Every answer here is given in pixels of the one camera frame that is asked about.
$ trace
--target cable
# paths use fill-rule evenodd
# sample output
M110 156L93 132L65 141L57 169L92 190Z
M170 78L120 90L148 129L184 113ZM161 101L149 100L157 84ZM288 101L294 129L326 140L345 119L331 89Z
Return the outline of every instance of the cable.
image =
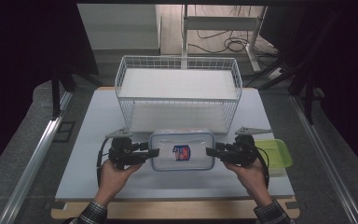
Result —
M241 48L240 49L232 49L230 46L232 44L240 44L241 45ZM246 49L246 44L243 43L243 41L240 39L240 38L237 38L237 37L229 37L225 40L225 43L224 45L226 46L227 49L233 51L233 52L241 52L243 51L244 49Z
M205 10L204 10L204 5L202 5L202 11L204 12L204 14L206 15L206 12L205 12Z
M104 149L104 146L106 145L107 140L109 140L109 138L105 137L105 139L103 140L103 144L101 145L101 149L98 152L98 159L97 159L98 187L100 186L100 181L101 181L101 171L102 171L102 164L103 164L103 156L106 155L106 154L103 154L103 149Z
M235 10L237 10L237 6L234 6L231 11L228 13L228 16L231 15L232 12L235 12Z
M264 158L261 156L260 152L257 150L257 158L260 160L261 162L261 166L263 167L263 175L264 175L264 181L266 183L266 187L269 187L269 155L267 155L267 162L264 161Z
M269 169L269 154L267 154L267 152L263 149L263 148L260 148L260 147L256 147L258 150L261 150L262 152L264 152L264 154L266 155L267 157L267 169Z
M242 8L242 6L240 6L240 10L238 10L237 17L239 17L239 16L240 16L240 13L241 13L241 8Z
M188 44L189 46L191 46L191 47L195 47L195 48L198 48L198 49L202 49L202 50L204 50L204 51L206 51L206 52L208 52L208 53L220 53L220 52L223 52L223 51L225 51L227 48L225 48L225 49L222 49L222 50L218 50L218 51L210 51L210 50L207 50L207 49L203 49L202 47L200 47L200 46L198 46L198 45L193 45L193 44Z
M283 62L283 58L278 58L277 61L275 61L274 63L272 63L270 66L266 67L263 71L261 71L260 73L257 73L255 75L254 78L252 78L246 85L245 88L249 87L250 84L254 81L256 81L258 78L268 74L269 72L271 72L272 70L276 69L281 63Z
M203 5L202 5L202 11L204 12L204 14L205 14L205 16L206 16L206 12L205 12L204 9L203 9ZM194 14L197 16L197 5L194 5ZM199 30L197 30L197 35L198 35L199 38L201 38L201 39L208 39L208 38L215 37L215 36L218 36L218 35L222 35L222 34L225 34L225 33L228 33L228 32L229 32L229 31L224 31L224 32L221 32L221 33L218 33L218 34L215 34L215 35L200 36Z

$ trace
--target wire basket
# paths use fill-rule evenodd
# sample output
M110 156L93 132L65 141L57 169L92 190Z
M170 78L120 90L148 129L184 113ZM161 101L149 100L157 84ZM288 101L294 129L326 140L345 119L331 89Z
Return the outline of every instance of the wire basket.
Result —
M191 128L228 133L242 91L233 58L124 56L115 86L134 133Z

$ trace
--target white panel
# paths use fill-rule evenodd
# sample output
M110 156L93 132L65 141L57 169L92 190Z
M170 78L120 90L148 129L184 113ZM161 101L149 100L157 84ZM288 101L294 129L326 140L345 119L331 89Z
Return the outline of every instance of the white panel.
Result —
M158 49L155 5L77 4L92 49Z

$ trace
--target plaid sleeve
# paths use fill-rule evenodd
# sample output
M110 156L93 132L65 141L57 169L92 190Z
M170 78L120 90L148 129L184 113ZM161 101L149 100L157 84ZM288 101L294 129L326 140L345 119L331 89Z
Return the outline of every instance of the plaid sleeve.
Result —
M281 205L276 200L266 207L255 208L256 216L263 224L294 224L295 222L287 216Z
M71 224L103 224L106 221L107 208L96 202L91 202Z

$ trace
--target shirt cuff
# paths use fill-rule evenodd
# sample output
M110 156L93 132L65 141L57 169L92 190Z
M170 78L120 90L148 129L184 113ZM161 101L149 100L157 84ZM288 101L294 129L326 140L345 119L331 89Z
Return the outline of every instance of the shirt cuff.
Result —
M87 223L104 223L107 217L107 207L92 201L81 213L80 219Z
M261 223L291 223L291 218L276 200L269 206L257 207L254 211Z

